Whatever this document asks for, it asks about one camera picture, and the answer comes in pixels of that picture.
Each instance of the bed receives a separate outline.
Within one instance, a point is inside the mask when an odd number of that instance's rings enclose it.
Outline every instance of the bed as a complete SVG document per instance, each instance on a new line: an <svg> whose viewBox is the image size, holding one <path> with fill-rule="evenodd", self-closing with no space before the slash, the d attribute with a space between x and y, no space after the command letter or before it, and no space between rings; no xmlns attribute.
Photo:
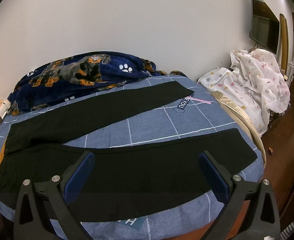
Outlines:
<svg viewBox="0 0 294 240"><path fill-rule="evenodd" d="M113 91L122 89L152 86L174 80L186 88L193 89L195 91L194 98L209 101L210 104L191 100L186 106L185 112L181 114L174 111L174 108L181 101L180 99L163 107L141 113L96 130L66 144L75 147L95 148L132 146L237 128L244 140L257 154L257 159L241 171L239 175L248 181L259 181L262 178L264 167L261 151L249 138L247 133L223 110L218 101L204 87L186 77L178 75L149 77L122 87L68 100L56 106L18 116L8 115L0 125L0 151L9 132L10 125L15 122L24 121L57 107L72 104L88 97L112 93ZM77 118L80 115L81 113L75 113L70 118ZM128 218L127 220L112 222L84 222L82 225L94 239L157 240L182 235L205 226L217 217L222 207L223 204L216 200L213 192L208 191L204 195L183 205L145 217ZM1 202L0 213L7 219L13 221L15 211ZM58 236L66 239L58 222L56 220L52 220L51 222Z"/></svg>

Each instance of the television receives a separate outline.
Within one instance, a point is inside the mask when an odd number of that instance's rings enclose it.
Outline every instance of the television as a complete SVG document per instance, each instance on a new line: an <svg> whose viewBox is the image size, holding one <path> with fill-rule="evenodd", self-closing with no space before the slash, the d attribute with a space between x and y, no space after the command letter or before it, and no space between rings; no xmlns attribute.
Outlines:
<svg viewBox="0 0 294 240"><path fill-rule="evenodd" d="M251 0L252 24L249 37L276 54L279 20L263 0Z"/></svg>

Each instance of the metal screw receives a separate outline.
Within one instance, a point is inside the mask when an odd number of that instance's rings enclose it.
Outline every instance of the metal screw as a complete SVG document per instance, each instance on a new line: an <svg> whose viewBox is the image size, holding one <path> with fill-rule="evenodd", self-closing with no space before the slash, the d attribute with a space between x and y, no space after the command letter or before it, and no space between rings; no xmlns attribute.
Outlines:
<svg viewBox="0 0 294 240"><path fill-rule="evenodd" d="M263 183L264 183L265 185L269 185L269 184L270 184L270 182L269 182L268 179L263 179Z"/></svg>
<svg viewBox="0 0 294 240"><path fill-rule="evenodd" d="M235 181L241 181L241 176L239 176L239 175L234 175L233 176L233 179L235 180Z"/></svg>
<svg viewBox="0 0 294 240"><path fill-rule="evenodd" d="M24 184L25 186L27 186L29 183L30 183L30 180L29 180L29 179L25 179L24 182L23 182L23 184Z"/></svg>
<svg viewBox="0 0 294 240"><path fill-rule="evenodd" d="M55 176L53 176L53 177L51 178L51 180L52 180L53 182L56 182L56 181L59 181L59 180L60 180L60 177L59 177L58 175L55 175Z"/></svg>

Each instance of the blue gripper pad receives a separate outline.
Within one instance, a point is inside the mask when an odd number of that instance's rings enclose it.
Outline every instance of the blue gripper pad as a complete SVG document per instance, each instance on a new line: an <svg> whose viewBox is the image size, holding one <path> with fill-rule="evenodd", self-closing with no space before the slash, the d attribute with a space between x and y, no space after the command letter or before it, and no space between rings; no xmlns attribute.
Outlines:
<svg viewBox="0 0 294 240"><path fill-rule="evenodd" d="M217 201L224 204L228 203L230 198L230 188L204 152L199 154L198 164Z"/></svg>
<svg viewBox="0 0 294 240"><path fill-rule="evenodd" d="M77 197L87 181L95 165L95 156L91 152L84 152L76 163L70 166L62 175L60 189L65 203L69 205L77 200Z"/></svg>

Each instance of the white cloth with geometric shapes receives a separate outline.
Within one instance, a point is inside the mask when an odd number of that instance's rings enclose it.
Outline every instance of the white cloth with geometric shapes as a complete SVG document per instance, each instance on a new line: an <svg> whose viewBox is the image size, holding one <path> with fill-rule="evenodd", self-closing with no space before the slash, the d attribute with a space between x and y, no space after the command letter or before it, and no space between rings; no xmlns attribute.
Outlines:
<svg viewBox="0 0 294 240"><path fill-rule="evenodd" d="M284 112L290 92L274 55L264 49L249 54L230 52L231 69L218 68L198 80L207 90L220 91L251 118L260 135L267 131L269 110Z"/></svg>

